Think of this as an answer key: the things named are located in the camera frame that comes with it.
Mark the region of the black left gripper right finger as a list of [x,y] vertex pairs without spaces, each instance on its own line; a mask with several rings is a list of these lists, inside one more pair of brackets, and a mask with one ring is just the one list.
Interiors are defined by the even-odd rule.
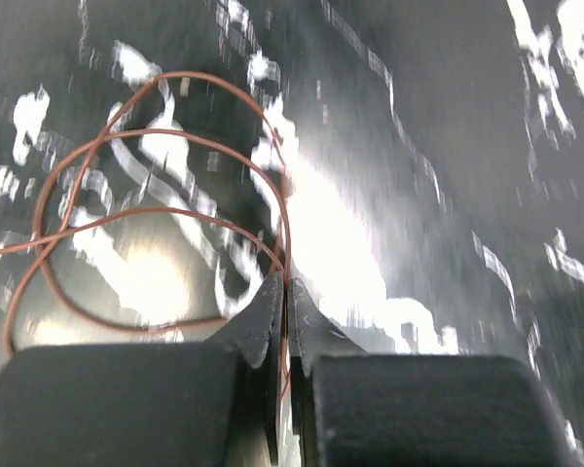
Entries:
[[577,466],[544,386],[498,355],[371,354],[288,288],[293,430],[305,466]]

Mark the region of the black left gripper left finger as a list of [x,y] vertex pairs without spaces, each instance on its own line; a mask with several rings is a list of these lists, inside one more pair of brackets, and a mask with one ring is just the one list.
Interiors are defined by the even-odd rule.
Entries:
[[37,346],[0,373],[0,466],[272,466],[281,273],[204,341]]

